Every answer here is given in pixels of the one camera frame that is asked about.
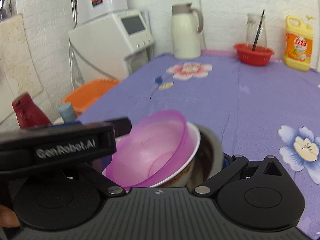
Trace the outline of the person's left hand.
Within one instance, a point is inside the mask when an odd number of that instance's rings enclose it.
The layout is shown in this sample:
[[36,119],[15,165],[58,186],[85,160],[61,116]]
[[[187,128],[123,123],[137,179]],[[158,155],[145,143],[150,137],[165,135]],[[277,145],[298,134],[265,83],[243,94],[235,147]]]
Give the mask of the person's left hand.
[[1,228],[16,228],[20,226],[20,222],[14,211],[0,205],[0,227]]

